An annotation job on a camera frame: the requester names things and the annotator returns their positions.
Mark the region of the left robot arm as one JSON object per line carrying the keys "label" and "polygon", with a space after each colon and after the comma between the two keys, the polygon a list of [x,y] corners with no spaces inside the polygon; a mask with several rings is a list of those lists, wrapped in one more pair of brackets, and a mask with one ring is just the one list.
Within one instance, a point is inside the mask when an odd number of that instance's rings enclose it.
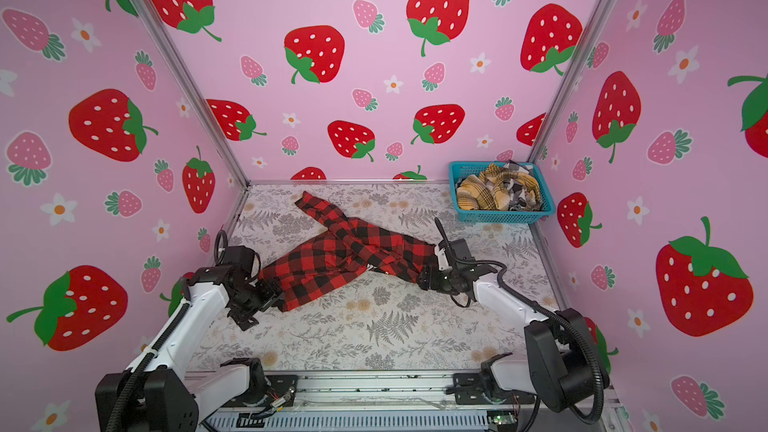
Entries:
{"label": "left robot arm", "polygon": [[257,419],[293,401],[295,388],[274,391],[258,358],[230,359],[199,384],[184,382],[194,351],[221,312],[246,331],[281,298],[276,282],[254,277],[259,261],[248,247],[220,246],[214,265],[182,279],[181,300],[162,330],[124,371],[96,387],[101,430],[195,431],[231,400],[262,404]]}

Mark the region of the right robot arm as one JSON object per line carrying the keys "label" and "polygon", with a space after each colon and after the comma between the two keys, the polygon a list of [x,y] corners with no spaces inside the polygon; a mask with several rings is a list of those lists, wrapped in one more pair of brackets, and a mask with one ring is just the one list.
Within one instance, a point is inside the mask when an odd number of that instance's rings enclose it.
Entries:
{"label": "right robot arm", "polygon": [[477,303],[510,319],[525,341],[525,362],[496,355],[482,362],[473,384],[457,384],[448,392],[481,395],[491,403],[528,394],[535,409],[569,410],[585,424],[597,423],[610,378],[585,318],[572,308],[551,311],[514,289],[505,280],[507,266],[474,258],[465,240],[442,240],[436,257],[437,264],[418,279],[422,289],[451,298],[465,295],[464,308]]}

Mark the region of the teal plastic basket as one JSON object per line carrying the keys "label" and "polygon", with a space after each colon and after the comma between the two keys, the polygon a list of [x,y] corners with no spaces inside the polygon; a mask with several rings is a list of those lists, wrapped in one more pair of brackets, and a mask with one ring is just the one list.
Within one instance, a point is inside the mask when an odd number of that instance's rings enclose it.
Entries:
{"label": "teal plastic basket", "polygon": [[449,178],[463,222],[532,224],[554,214],[543,174],[532,163],[452,162]]}

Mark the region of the red black plaid shirt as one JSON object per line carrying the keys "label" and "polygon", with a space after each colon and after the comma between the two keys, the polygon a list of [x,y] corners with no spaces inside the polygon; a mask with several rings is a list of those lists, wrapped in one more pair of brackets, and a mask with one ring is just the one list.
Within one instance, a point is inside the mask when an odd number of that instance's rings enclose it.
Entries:
{"label": "red black plaid shirt", "polygon": [[262,268],[262,278],[282,290],[275,302],[282,312],[339,289],[370,269],[408,283],[438,270],[431,243],[348,217],[335,204],[307,191],[295,205],[325,231]]}

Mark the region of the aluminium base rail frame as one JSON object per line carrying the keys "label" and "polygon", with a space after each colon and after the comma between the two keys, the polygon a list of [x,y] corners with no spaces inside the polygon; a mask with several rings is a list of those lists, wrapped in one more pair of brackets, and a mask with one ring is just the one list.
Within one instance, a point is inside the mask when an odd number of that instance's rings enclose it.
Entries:
{"label": "aluminium base rail frame", "polygon": [[127,431],[627,431],[612,396],[588,425],[524,391],[489,397],[472,371],[193,372],[140,392]]}

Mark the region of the yellow plaid shirt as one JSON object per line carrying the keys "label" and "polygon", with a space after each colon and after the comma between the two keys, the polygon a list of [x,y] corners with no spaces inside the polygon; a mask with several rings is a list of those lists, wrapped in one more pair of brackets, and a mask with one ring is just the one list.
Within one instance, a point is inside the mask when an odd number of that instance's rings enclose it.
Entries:
{"label": "yellow plaid shirt", "polygon": [[543,209],[544,196],[533,168],[509,161],[460,179],[456,203],[464,211],[536,212]]}

